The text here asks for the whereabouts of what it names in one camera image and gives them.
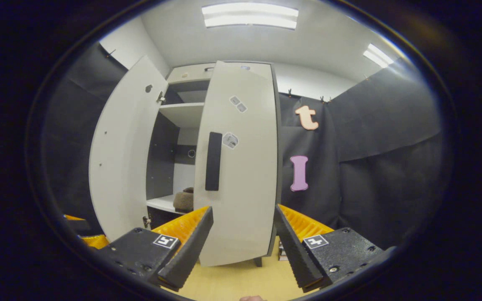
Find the pink letter i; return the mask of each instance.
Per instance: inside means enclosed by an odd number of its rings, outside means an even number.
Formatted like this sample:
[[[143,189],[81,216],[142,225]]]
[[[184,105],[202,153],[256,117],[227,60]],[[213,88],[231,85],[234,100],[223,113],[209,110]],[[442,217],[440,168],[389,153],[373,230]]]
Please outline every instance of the pink letter i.
[[[308,157],[293,156],[289,160],[293,162],[293,185],[291,185],[291,191],[308,189],[308,183],[306,183],[306,162],[308,162]]]

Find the open cabinet door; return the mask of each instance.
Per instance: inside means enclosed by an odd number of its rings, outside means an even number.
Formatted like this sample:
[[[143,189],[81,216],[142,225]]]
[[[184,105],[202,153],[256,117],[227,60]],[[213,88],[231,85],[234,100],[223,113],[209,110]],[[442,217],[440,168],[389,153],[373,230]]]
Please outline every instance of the open cabinet door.
[[[203,266],[253,259],[269,248],[277,182],[276,103],[270,65],[250,65],[247,70],[243,63],[217,61],[204,103],[195,209],[212,206],[214,224],[200,253]]]
[[[107,100],[90,148],[92,204],[112,242],[142,227],[146,208],[146,162],[151,133],[168,83],[147,56],[120,80]]]

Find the ceiling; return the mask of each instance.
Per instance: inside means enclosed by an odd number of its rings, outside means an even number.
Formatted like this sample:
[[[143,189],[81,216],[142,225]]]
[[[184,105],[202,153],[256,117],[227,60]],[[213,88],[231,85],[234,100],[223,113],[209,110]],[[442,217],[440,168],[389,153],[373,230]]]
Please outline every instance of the ceiling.
[[[373,31],[318,0],[262,0],[297,8],[297,28],[206,28],[201,7],[240,0],[170,0],[142,15],[151,39],[170,66],[216,60],[301,65],[361,82],[380,67],[363,57],[372,43],[392,59],[394,48]]]

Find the cabinet leg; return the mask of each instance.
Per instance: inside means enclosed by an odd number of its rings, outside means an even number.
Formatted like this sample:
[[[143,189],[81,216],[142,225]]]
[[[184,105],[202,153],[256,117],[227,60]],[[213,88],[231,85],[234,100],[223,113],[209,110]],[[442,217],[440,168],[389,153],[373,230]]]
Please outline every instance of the cabinet leg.
[[[256,266],[259,267],[259,268],[261,268],[261,267],[264,266],[263,263],[262,263],[262,258],[261,258],[261,257],[255,258],[255,259],[254,259],[254,263],[256,263]]]

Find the yellow ridged pad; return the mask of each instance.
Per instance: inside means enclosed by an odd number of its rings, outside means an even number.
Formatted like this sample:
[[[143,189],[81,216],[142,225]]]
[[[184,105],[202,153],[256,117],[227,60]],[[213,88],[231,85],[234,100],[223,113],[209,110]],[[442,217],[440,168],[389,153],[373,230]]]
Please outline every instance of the yellow ridged pad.
[[[204,213],[206,213],[207,208],[209,208],[209,206],[182,215],[177,219],[173,219],[168,223],[160,225],[153,229],[152,232],[178,238],[182,243],[178,250],[181,250],[185,242],[187,242],[191,234],[193,234],[193,231],[202,219]]]
[[[81,239],[88,244],[88,246],[95,247],[97,249],[103,248],[109,244],[109,241],[105,235],[84,236],[81,237]]]
[[[293,209],[289,209],[281,204],[278,205],[282,210],[285,218],[289,221],[289,225],[295,231],[295,234],[302,242],[304,238],[311,237],[314,235],[327,234],[332,232],[331,227],[327,227],[322,223],[307,217],[306,215],[299,213]]]
[[[84,219],[80,219],[79,217],[72,217],[71,215],[64,215],[64,217],[66,219],[68,219],[69,221],[84,221]]]

